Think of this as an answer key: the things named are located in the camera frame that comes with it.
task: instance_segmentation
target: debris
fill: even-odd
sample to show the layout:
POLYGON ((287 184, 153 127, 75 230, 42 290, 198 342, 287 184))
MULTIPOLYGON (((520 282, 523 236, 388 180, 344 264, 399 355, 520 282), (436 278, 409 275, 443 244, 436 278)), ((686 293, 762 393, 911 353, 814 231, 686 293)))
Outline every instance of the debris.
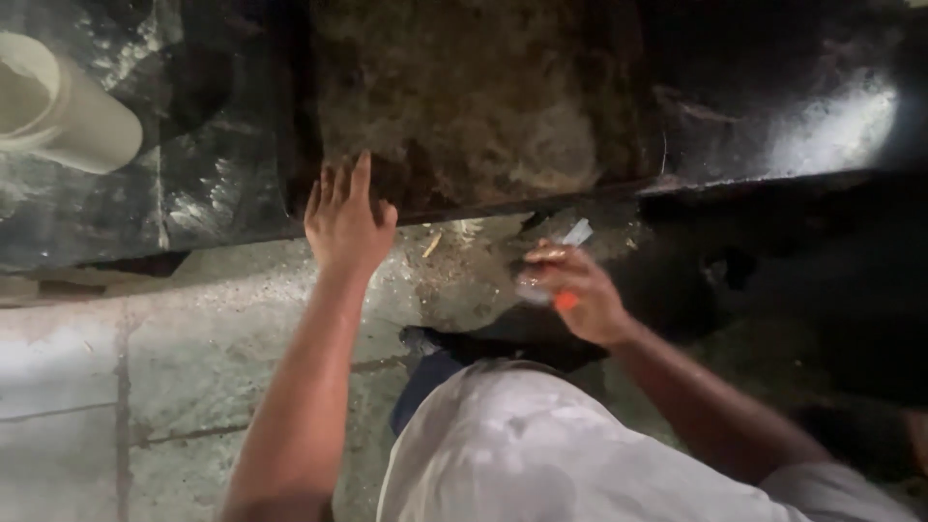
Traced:
POLYGON ((438 232, 437 234, 435 234, 435 237, 432 238, 432 244, 429 245, 429 248, 425 249, 425 253, 422 254, 422 258, 424 259, 432 255, 432 252, 434 252, 435 247, 438 246, 438 242, 441 240, 442 240, 442 233, 438 232))

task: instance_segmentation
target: person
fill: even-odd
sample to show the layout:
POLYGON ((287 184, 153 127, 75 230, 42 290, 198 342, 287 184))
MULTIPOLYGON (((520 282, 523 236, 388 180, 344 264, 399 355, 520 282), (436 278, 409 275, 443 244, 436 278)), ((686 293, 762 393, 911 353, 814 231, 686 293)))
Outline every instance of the person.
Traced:
MULTIPOLYGON (((313 186, 304 224, 316 287, 245 438, 224 521, 332 516, 352 345, 396 226, 396 209, 372 204, 369 186, 368 152, 353 172, 325 168, 313 186)), ((626 428, 550 369, 481 361, 398 426, 378 520, 916 520, 798 426, 635 321, 581 250, 547 244, 525 259, 522 277, 578 297, 559 311, 571 332, 609 351, 692 457, 626 428)))

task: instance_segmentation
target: left hand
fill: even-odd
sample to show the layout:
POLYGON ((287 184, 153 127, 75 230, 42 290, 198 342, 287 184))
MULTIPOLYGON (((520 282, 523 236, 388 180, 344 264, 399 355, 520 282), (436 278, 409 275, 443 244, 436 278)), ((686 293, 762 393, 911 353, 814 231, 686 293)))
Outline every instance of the left hand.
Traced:
POLYGON ((320 273, 340 271, 370 279, 390 252, 396 232, 396 207, 380 200, 381 222, 371 212, 370 151, 365 150, 349 175, 323 166, 306 205, 303 227, 320 273))

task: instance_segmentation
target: concrete floor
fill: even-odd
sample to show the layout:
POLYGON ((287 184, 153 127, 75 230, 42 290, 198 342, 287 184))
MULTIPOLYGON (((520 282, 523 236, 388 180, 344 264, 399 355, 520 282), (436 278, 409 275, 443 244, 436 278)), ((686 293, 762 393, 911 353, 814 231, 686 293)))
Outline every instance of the concrete floor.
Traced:
MULTIPOLYGON (((677 281, 661 272, 682 266, 673 249, 658 248, 632 209, 590 212, 597 257, 651 267, 619 278, 630 307, 658 322, 684 313, 677 304, 686 299, 666 285, 635 286, 677 281)), ((393 444, 386 418, 415 364, 399 329, 494 323, 484 333, 530 338, 537 323, 495 321, 517 303, 509 263, 577 216, 556 215, 521 235, 524 215, 400 231, 371 282, 354 350, 337 519, 373 519, 393 444)), ((0 520, 211 519, 315 278, 305 241, 277 241, 194 253, 169 280, 114 287, 108 299, 0 312, 0 520)), ((689 349, 782 407, 828 387, 803 363, 814 352, 811 333, 789 321, 735 323, 689 349)), ((573 378, 631 427, 677 444, 611 365, 589 364, 573 378)))

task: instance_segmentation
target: white pvc pipe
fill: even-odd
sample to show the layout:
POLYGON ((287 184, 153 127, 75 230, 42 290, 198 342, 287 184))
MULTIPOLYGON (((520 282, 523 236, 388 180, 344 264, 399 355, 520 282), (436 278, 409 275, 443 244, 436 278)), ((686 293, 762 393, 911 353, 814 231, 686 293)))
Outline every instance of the white pvc pipe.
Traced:
POLYGON ((74 62, 28 36, 0 33, 0 150, 106 174, 141 144, 138 118, 74 62))

